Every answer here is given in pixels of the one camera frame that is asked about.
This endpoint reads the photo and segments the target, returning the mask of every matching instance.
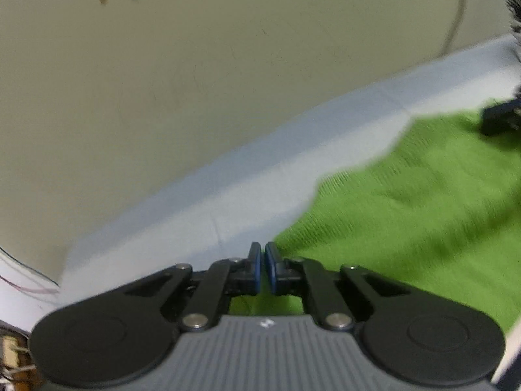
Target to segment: green cloth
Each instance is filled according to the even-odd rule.
[[[275,238],[284,257],[358,264],[488,313],[521,314],[521,137],[482,137],[479,116],[418,118],[395,149],[325,179],[311,208]],[[263,292],[255,314],[302,311]]]

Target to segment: round black plate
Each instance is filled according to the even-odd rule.
[[[29,340],[38,369],[77,388],[119,385],[150,370],[170,348],[172,326],[140,303],[96,297],[51,313]]]
[[[363,327],[374,360],[425,386],[460,386],[490,378],[503,356],[499,326],[484,313],[431,297],[392,297]]]

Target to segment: white cable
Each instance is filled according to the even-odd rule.
[[[444,45],[441,49],[440,57],[446,56],[449,54],[451,50],[452,41],[454,41],[454,38],[456,37],[456,34],[458,33],[459,27],[461,26],[463,22],[463,15],[465,14],[465,9],[467,8],[467,0],[459,0],[458,2],[458,9],[456,11],[456,17],[454,18],[454,22],[452,23],[452,26],[449,30],[449,34],[447,35],[447,38],[445,38]]]
[[[29,364],[27,366],[22,366],[20,368],[16,368],[16,369],[11,369],[9,371],[7,371],[7,374],[9,376],[12,376],[14,375],[15,373],[20,373],[20,372],[27,372],[27,371],[33,371],[36,369],[36,366],[34,364]]]
[[[13,350],[13,351],[19,351],[20,353],[28,353],[28,352],[29,352],[29,349],[28,349],[28,348],[25,348],[25,347],[18,347],[18,346],[15,346],[15,345],[12,345],[12,346],[11,346],[11,350]]]

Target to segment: logo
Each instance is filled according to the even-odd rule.
[[[275,326],[275,322],[271,319],[264,319],[259,322],[259,325],[262,326],[264,329],[270,329],[272,326]]]

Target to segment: beige wall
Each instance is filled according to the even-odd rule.
[[[479,9],[502,1],[473,0],[454,48],[503,31]],[[77,237],[169,182],[435,58],[457,6],[0,0],[0,245],[57,278]]]

